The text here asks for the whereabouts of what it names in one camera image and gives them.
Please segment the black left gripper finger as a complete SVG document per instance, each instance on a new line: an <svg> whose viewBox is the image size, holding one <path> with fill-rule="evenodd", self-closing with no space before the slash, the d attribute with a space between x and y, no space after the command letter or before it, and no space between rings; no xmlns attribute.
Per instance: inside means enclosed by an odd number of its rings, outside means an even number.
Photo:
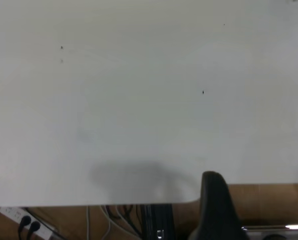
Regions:
<svg viewBox="0 0 298 240"><path fill-rule="evenodd" d="M200 218L190 240L248 240L236 213L228 185L215 171L202 174Z"/></svg>

